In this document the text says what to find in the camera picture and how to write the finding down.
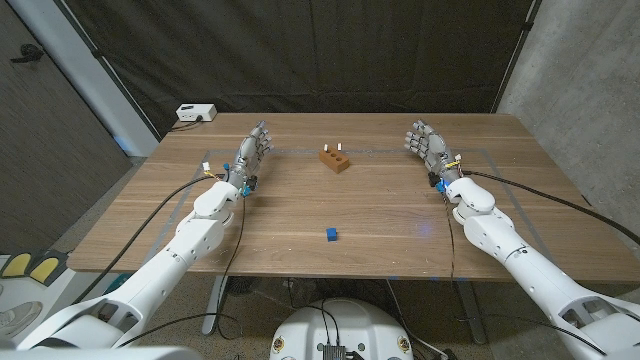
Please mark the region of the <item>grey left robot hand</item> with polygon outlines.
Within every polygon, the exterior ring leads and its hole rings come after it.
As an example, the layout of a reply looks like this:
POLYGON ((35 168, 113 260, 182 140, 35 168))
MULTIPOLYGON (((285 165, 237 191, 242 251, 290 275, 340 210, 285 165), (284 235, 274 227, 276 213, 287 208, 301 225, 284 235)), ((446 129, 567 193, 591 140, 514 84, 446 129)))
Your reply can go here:
POLYGON ((272 149, 272 138, 266 129, 266 122, 260 121, 241 142, 228 171, 226 181, 241 188, 246 181, 257 174, 266 154, 272 149))

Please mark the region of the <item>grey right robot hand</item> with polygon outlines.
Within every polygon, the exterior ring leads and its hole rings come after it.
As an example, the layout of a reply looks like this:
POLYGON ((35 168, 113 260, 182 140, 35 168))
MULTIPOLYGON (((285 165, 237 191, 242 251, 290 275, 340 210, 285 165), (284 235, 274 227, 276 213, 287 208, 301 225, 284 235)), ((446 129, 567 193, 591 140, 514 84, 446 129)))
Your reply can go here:
POLYGON ((454 155, 443 137, 430 125, 418 120, 406 133, 404 147, 424 162, 430 181, 448 187, 462 177, 461 156, 454 155))

